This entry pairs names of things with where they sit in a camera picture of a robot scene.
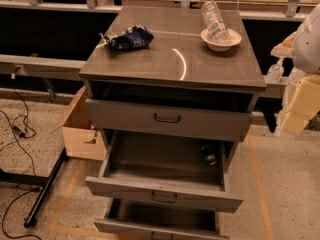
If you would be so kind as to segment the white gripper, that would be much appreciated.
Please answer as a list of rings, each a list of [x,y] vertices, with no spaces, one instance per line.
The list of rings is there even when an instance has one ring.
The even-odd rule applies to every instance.
[[[296,68],[320,73],[320,4],[304,19],[296,33],[274,46],[270,54],[291,58]],[[320,76],[310,75],[285,89],[283,109],[279,114],[281,133],[298,135],[320,111]]]

